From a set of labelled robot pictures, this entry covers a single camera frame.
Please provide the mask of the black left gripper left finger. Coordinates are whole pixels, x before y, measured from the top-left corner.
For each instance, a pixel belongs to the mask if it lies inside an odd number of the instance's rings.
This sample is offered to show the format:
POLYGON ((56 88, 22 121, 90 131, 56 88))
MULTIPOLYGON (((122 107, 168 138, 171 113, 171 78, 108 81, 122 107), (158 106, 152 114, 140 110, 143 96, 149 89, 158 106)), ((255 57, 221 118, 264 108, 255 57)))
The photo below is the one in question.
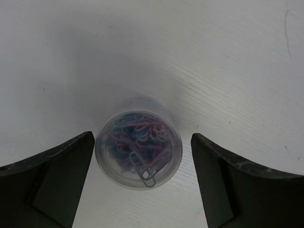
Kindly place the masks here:
POLYGON ((74 223, 95 138, 67 142, 0 168, 2 228, 70 228, 74 223))

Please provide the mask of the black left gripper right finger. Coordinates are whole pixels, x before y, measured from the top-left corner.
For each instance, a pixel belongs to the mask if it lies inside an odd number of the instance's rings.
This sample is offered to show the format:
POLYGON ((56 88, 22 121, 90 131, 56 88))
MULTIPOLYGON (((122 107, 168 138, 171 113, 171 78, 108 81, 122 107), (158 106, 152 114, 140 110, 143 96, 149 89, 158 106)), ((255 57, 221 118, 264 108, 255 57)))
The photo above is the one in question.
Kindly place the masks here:
POLYGON ((302 175, 248 160, 199 133, 191 150, 208 227, 303 227, 302 175))

